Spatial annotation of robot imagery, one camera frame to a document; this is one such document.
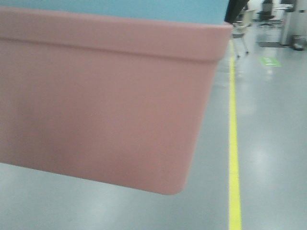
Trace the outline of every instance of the bin rim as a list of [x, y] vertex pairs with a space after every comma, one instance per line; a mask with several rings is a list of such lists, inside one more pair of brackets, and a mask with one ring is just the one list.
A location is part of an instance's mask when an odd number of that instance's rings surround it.
[[0, 6], [0, 39], [218, 61], [232, 25], [121, 18]]

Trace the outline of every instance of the chair leg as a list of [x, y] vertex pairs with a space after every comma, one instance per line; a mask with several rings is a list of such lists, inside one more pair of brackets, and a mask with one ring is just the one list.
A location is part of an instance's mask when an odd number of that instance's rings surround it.
[[239, 55], [238, 50], [237, 50], [237, 48], [236, 48], [235, 40], [234, 40], [234, 38], [233, 38], [232, 36], [231, 36], [231, 40], [232, 40], [232, 44], [234, 44], [234, 49], [235, 49], [236, 57], [237, 57], [237, 58], [240, 58], [240, 55]]
[[273, 25], [273, 24], [271, 24], [271, 23], [263, 23], [263, 24], [260, 24], [259, 26], [264, 26], [264, 25], [274, 26], [274, 25]]
[[246, 42], [245, 42], [245, 40], [244, 40], [244, 37], [241, 37], [241, 39], [242, 39], [242, 43], [243, 43], [244, 48], [245, 48], [245, 53], [246, 53], [246, 54], [249, 54], [248, 46], [246, 45]]

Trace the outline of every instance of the trash can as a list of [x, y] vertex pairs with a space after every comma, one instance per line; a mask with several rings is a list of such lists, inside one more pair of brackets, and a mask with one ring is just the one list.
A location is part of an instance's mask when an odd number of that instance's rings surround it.
[[0, 7], [0, 162], [175, 194], [232, 26]]
[[292, 36], [292, 42], [291, 42], [291, 47], [294, 50], [305, 50], [306, 47], [306, 36], [301, 36], [301, 35], [294, 35]]

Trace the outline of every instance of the gray floor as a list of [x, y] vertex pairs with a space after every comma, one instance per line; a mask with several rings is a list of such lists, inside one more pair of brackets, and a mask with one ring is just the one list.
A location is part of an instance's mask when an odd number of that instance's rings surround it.
[[[260, 48], [236, 62], [244, 230], [307, 228], [307, 51]], [[243, 47], [236, 41], [237, 47]], [[276, 57], [267, 67], [259, 57]], [[226, 230], [228, 61], [221, 61], [186, 189], [165, 196], [0, 164], [0, 230]]]
[[[244, 230], [307, 229], [307, 51], [255, 43], [278, 39], [279, 30], [253, 26], [251, 53], [237, 62]], [[282, 66], [263, 66], [259, 57]]]

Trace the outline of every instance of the chair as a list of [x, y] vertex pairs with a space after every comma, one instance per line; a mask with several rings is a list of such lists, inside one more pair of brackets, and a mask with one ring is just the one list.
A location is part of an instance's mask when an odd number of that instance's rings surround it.
[[273, 24], [269, 23], [269, 19], [274, 18], [275, 16], [272, 15], [273, 3], [267, 3], [264, 1], [262, 3], [262, 11], [259, 12], [259, 19], [260, 21], [265, 21], [266, 23], [260, 24], [259, 26], [274, 26]]
[[[251, 22], [254, 16], [254, 12], [255, 10], [247, 10], [244, 12], [242, 23], [239, 25], [234, 24], [234, 29], [232, 31], [232, 36], [231, 36], [232, 39], [241, 38], [246, 54], [248, 54], [249, 51], [248, 51], [246, 42], [244, 40], [244, 35], [247, 32], [248, 27], [251, 25]], [[237, 58], [239, 58], [240, 55], [238, 54], [235, 43], [234, 43], [234, 47], [235, 47], [236, 56]]]

